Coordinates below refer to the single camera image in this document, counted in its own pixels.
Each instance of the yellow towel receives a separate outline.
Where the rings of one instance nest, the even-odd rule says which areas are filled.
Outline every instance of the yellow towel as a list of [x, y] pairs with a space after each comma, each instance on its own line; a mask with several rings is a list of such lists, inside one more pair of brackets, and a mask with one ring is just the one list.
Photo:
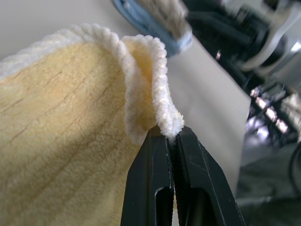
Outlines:
[[0, 225], [120, 225], [127, 171], [147, 131], [171, 141], [164, 45], [96, 24], [0, 62]]

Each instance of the towel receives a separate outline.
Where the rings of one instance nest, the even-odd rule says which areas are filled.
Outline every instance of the towel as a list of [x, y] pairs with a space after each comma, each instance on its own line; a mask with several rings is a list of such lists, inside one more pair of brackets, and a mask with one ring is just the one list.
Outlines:
[[157, 38], [72, 26], [0, 62], [0, 225], [120, 225], [147, 131], [184, 121]]
[[121, 15], [129, 21], [137, 30], [144, 35], [158, 37], [164, 44], [167, 50], [167, 56], [172, 57], [189, 48], [192, 44], [192, 30], [181, 14], [176, 14], [178, 17], [171, 14], [161, 15], [156, 13], [153, 16], [146, 8], [152, 9], [152, 12], [159, 11], [159, 6], [146, 4], [142, 0], [113, 0], [113, 3]]

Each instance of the blurry background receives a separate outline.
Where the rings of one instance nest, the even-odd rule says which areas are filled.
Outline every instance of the blurry background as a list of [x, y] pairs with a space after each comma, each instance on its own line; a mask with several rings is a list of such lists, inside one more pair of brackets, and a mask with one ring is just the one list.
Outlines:
[[194, 35], [251, 98], [236, 194], [246, 223], [301, 225], [300, 1], [184, 2]]

